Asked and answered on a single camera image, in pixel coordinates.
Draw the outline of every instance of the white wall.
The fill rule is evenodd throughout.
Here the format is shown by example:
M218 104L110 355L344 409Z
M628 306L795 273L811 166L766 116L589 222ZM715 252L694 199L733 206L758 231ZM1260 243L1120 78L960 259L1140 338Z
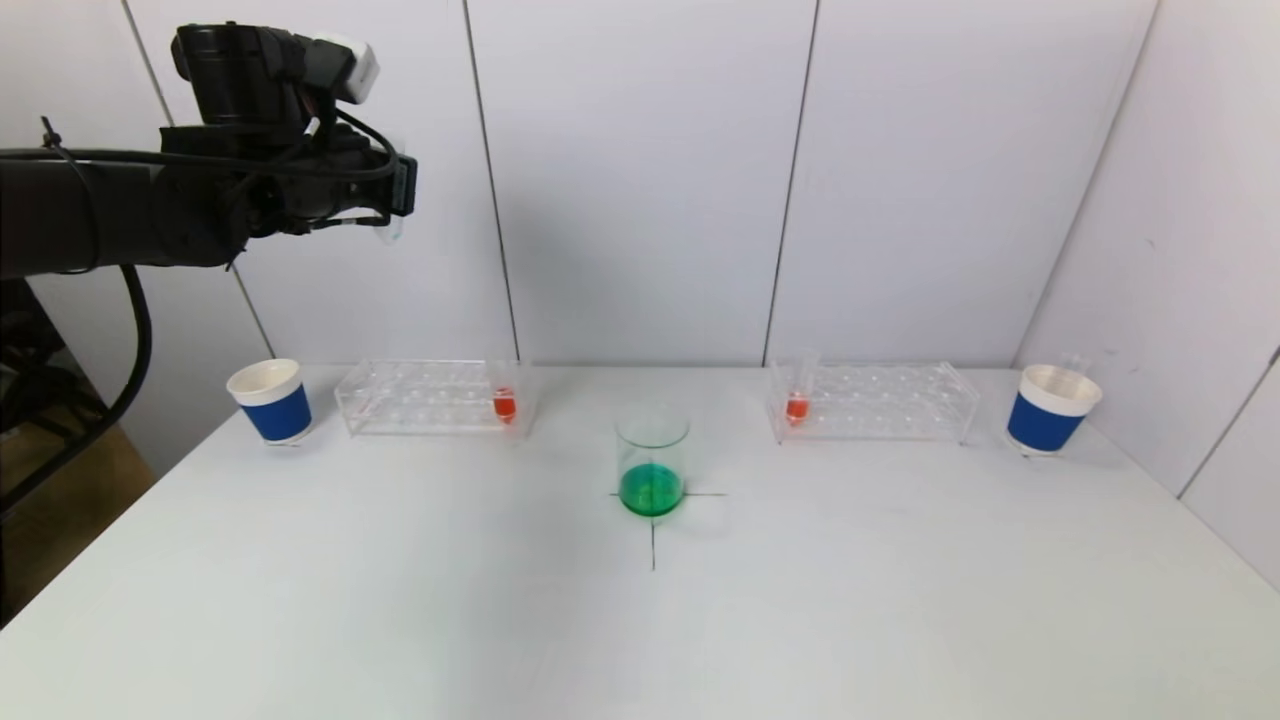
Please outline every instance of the white wall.
M1183 502L1280 589L1280 370L1275 366Z
M1091 419L1172 492L1280 343L1280 4L1164 0L1021 364L1096 359Z
M159 149L164 113L119 3L6 0L0 65L0 146L38 146L46 114L72 149ZM140 275L155 345L147 382L122 427L163 474L230 416L236 405L223 384L268 351L233 274L142 268ZM29 283L110 404L128 378L136 342L119 270Z
M381 74L352 114L407 141L417 208L403 237L367 228L253 241L237 263L278 355L483 357L515 352L462 3L131 0L178 124L198 124L169 42L186 23L337 32L372 45Z
M813 0L471 0L521 354L759 363Z
M823 3L771 354L1007 366L1153 6Z

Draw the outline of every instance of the test tube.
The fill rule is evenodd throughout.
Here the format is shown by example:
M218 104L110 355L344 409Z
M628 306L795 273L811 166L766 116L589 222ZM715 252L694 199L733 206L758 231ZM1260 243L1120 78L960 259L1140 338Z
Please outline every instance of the test tube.
M518 366L516 360L495 357L485 360L489 388L493 391L493 411L506 425L516 420L516 373Z
M618 413L618 500L636 515L666 515L685 497L684 442L689 416L666 402L639 402Z
M813 395L814 379L818 374L819 355L817 350L803 348L786 364L791 387L787 391L787 423L792 428L803 425L809 418L809 400Z

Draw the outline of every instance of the white cup rim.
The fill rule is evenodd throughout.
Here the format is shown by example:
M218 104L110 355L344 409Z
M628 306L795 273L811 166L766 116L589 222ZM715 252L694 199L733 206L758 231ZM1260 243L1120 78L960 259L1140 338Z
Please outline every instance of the white cup rim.
M227 380L227 392L237 398L251 400L276 391L280 386L298 377L302 365L297 360L273 357L253 363L236 372Z

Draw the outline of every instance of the red liquid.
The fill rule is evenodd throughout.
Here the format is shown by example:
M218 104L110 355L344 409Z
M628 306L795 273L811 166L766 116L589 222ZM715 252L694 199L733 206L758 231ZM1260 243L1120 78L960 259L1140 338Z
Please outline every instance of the red liquid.
M804 419L808 416L809 398L799 392L792 392L791 397L787 398L787 421L792 425L799 425L800 423L804 423Z
M493 391L493 411L499 420L508 425L516 419L516 395L511 392L509 387Z

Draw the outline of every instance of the floor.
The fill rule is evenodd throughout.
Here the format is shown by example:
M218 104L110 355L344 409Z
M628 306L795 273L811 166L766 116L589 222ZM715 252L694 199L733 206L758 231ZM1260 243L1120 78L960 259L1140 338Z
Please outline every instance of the floor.
M72 424L58 410L49 416ZM18 484L61 447L61 438L23 425L0 443L0 488ZM152 484L151 469L116 425L28 496L3 527L10 612L31 602Z

